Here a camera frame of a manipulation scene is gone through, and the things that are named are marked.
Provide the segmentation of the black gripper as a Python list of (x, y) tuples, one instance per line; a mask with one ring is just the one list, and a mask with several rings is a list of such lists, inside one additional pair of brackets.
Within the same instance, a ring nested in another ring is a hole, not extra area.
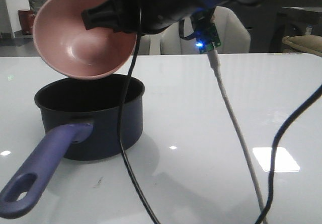
[(256, 5), (263, 0), (107, 0), (81, 12), (86, 30), (110, 28), (117, 31), (157, 34), (195, 13), (226, 1)]

